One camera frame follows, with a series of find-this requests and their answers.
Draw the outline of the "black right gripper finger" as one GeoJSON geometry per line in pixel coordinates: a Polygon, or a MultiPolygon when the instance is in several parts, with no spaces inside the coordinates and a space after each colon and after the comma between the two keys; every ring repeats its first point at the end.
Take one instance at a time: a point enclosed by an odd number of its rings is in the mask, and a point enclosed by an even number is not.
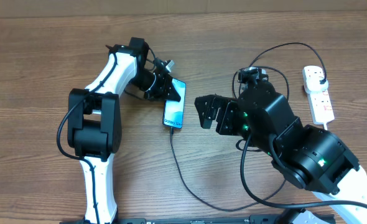
{"type": "Polygon", "coordinates": [[[212,107],[214,101],[220,101],[223,97],[219,95],[206,95],[206,96],[199,96],[195,99],[195,107],[196,109],[205,109],[208,107],[212,107]]]}
{"type": "Polygon", "coordinates": [[[198,108],[200,126],[203,129],[210,129],[212,122],[216,120],[217,112],[218,108],[210,105],[200,105],[198,108]]]}

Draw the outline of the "blue smartphone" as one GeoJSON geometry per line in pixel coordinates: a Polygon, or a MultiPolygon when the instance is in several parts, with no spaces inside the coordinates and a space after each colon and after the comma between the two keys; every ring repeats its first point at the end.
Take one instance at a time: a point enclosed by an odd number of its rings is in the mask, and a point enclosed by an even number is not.
{"type": "Polygon", "coordinates": [[[172,79],[172,84],[180,96],[180,101],[167,100],[164,106],[163,124],[181,129],[184,118],[184,103],[186,84],[180,80],[172,79]]]}

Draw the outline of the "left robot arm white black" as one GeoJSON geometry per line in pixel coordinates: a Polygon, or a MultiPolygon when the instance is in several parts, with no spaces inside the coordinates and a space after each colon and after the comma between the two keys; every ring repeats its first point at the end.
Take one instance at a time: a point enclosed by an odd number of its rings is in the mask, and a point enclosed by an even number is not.
{"type": "Polygon", "coordinates": [[[68,111],[57,130],[58,150],[80,162],[85,177],[86,212],[80,223],[117,223],[113,190],[113,161],[122,140],[120,97],[128,85],[143,91],[149,101],[181,103],[174,86],[173,60],[154,57],[148,43],[132,37],[128,45],[108,47],[108,62],[84,89],[68,96],[68,111]],[[151,62],[153,67],[146,68],[151,62]]]}

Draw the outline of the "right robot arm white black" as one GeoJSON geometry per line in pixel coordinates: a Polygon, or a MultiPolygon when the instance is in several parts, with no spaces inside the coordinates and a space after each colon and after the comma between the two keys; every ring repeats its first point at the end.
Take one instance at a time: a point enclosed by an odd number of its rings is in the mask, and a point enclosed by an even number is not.
{"type": "Polygon", "coordinates": [[[206,95],[195,99],[203,129],[216,121],[218,134],[244,139],[239,173],[246,193],[268,207],[294,210],[330,206],[347,223],[367,223],[367,175],[349,147],[330,131],[303,126],[287,98],[270,82],[247,81],[246,85],[238,98],[206,95]],[[248,147],[265,152],[286,181],[313,192],[319,200],[276,203],[256,196],[244,173],[248,147]]]}

